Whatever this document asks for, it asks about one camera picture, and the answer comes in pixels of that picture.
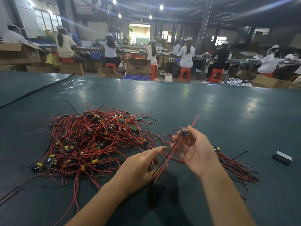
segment assembly line table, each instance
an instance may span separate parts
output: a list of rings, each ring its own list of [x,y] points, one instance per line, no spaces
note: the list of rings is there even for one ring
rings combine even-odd
[[[14,72],[6,74],[17,78]],[[23,75],[32,80],[32,73]],[[49,81],[59,74],[40,75]],[[28,83],[24,77],[20,80]],[[0,88],[1,97],[19,91],[14,87],[17,79],[5,81],[10,90]],[[301,222],[300,90],[72,76],[0,109],[0,196],[8,192],[4,187],[34,175],[28,166],[42,156],[51,133],[28,133],[51,131],[46,126],[49,120],[40,118],[72,113],[61,98],[79,113],[86,106],[95,109],[104,103],[103,109],[111,106],[150,114],[159,121],[149,127],[150,132],[162,136],[174,133],[173,128],[190,125],[200,115],[195,128],[213,145],[230,158],[248,151],[238,160],[257,168],[261,179],[258,186],[249,184],[247,192],[236,183],[257,225],[290,226]],[[273,160],[276,151],[293,157],[292,164],[285,166]],[[198,178],[185,164],[170,161],[168,165],[154,185],[126,199],[107,226],[212,225]],[[2,205],[0,226],[53,226],[72,202],[73,185],[69,182],[61,188],[58,179],[41,186],[47,180],[33,180]],[[80,182],[80,207],[95,192],[88,180]],[[58,225],[64,225],[75,212],[73,206]]]

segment ceiling light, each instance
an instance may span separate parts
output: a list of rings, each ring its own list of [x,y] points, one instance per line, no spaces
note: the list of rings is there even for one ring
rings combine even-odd
[[[29,4],[30,4],[32,7],[35,7],[35,6],[36,6],[36,4],[35,4],[35,3],[33,3],[33,1],[32,1],[32,0],[28,0],[28,2],[29,2]]]

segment red plastic stool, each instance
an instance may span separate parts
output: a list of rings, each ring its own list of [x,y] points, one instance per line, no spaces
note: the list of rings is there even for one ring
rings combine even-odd
[[[213,69],[211,75],[208,78],[208,82],[216,83],[222,81],[224,69]]]
[[[113,68],[114,71],[117,71],[117,66],[115,63],[106,63],[106,69]]]
[[[191,68],[181,67],[181,74],[179,79],[188,79],[188,82],[190,82],[190,72],[191,72]]]
[[[61,58],[62,63],[74,63],[74,59],[72,58]]]
[[[269,77],[269,78],[274,78],[274,73],[260,73],[260,75],[266,76],[266,77]]]
[[[150,74],[150,79],[154,80],[155,78],[157,78],[157,65],[152,65],[151,66],[151,74]]]

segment long black hair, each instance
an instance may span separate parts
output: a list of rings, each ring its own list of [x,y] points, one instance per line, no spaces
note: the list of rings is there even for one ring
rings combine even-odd
[[[116,48],[116,44],[115,44],[115,42],[114,42],[114,39],[113,39],[113,37],[110,36],[110,35],[107,36],[107,46],[108,46],[109,48]]]
[[[192,44],[192,40],[186,40],[186,48],[187,48],[186,54],[190,53],[191,44]]]
[[[272,48],[271,52],[274,53],[274,58],[280,58],[280,52],[278,48]]]
[[[153,57],[155,57],[156,54],[157,54],[157,48],[156,48],[156,45],[155,45],[155,43],[151,43],[151,55],[152,55]]]
[[[63,35],[67,34],[67,30],[66,29],[58,29],[58,45],[62,48],[63,47],[63,42],[64,42],[64,37]]]

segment forearm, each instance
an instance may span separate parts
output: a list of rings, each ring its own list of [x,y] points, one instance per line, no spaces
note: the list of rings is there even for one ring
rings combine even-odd
[[[220,162],[201,178],[214,226],[255,226],[234,183]]]
[[[103,226],[125,198],[122,190],[108,182],[65,226]]]

